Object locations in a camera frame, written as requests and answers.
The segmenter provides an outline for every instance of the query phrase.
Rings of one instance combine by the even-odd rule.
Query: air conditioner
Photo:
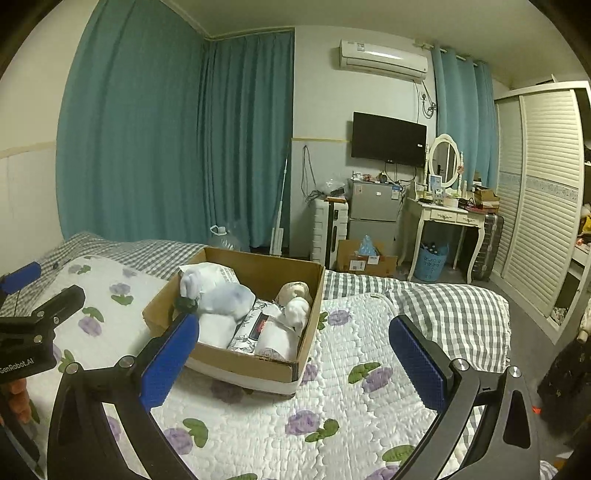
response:
[[[340,67],[400,77],[414,82],[427,78],[427,57],[355,41],[340,41]]]

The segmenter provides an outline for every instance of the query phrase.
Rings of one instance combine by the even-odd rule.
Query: bolt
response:
[[[125,355],[121,360],[119,360],[119,366],[122,368],[129,368],[135,362],[135,358],[131,355]]]
[[[515,365],[511,365],[509,367],[509,375],[514,378],[519,378],[521,376],[521,370],[519,370],[519,367],[516,367]]]
[[[456,358],[453,361],[453,366],[456,367],[460,372],[465,372],[470,368],[470,364],[463,358]]]
[[[66,373],[68,375],[74,375],[77,371],[78,371],[78,364],[75,362],[68,364],[68,366],[66,367]]]

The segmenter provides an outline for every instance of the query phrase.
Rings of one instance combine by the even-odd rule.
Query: cardboard box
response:
[[[361,244],[358,240],[340,240],[336,254],[336,262],[340,272],[355,273],[357,275],[372,275],[374,277],[391,277],[396,272],[398,257],[382,255],[384,246],[379,242],[374,243],[379,255],[369,257],[357,255],[355,252]]]
[[[308,325],[300,339],[295,362],[280,362],[245,355],[197,343],[186,366],[210,377],[244,388],[284,395],[293,394],[300,384],[318,327],[324,288],[324,267],[317,263],[270,257],[206,247],[190,264],[212,262],[233,268],[242,285],[257,298],[271,301],[281,287],[291,281],[303,281],[310,287],[313,304]],[[177,313],[174,301],[179,295],[180,276],[176,274],[144,309],[146,324],[153,336],[160,336]]]
[[[479,208],[499,209],[501,199],[490,189],[482,189],[474,192],[474,203]]]

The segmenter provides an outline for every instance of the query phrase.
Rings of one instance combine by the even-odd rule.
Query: blue plastic laundry basket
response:
[[[438,255],[430,253],[426,248],[420,248],[414,276],[419,280],[436,282],[445,266],[448,252],[449,248],[447,245],[439,248]]]

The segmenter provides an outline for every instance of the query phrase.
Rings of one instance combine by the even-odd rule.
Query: hand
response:
[[[29,405],[29,394],[27,393],[27,379],[21,378],[5,385],[8,393],[8,406],[15,413],[18,420],[23,423],[31,420],[31,406]]]

